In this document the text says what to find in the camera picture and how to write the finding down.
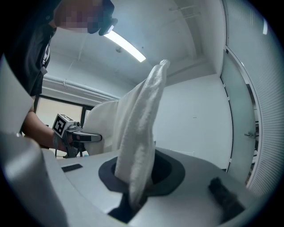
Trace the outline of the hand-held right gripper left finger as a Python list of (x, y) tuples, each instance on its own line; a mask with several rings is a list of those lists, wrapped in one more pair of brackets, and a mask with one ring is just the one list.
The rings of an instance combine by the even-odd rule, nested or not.
[(133, 210), (128, 199), (129, 195), (123, 194), (119, 206), (112, 209), (108, 215), (123, 223), (129, 223), (133, 218)]

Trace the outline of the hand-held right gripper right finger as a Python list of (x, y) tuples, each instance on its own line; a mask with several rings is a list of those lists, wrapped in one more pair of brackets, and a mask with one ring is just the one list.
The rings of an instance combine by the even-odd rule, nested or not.
[(138, 207), (143, 207), (145, 205), (147, 199), (148, 199), (147, 193), (143, 192), (143, 194), (141, 196), (141, 199), (140, 199), (140, 201), (138, 203)]

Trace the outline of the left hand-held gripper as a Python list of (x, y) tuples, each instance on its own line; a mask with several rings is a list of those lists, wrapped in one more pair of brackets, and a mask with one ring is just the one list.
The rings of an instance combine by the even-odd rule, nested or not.
[(75, 121), (65, 114), (57, 114), (52, 130), (61, 139), (66, 149), (65, 158), (74, 158), (86, 151), (84, 144), (100, 142), (102, 136), (99, 134), (85, 133), (79, 121)]

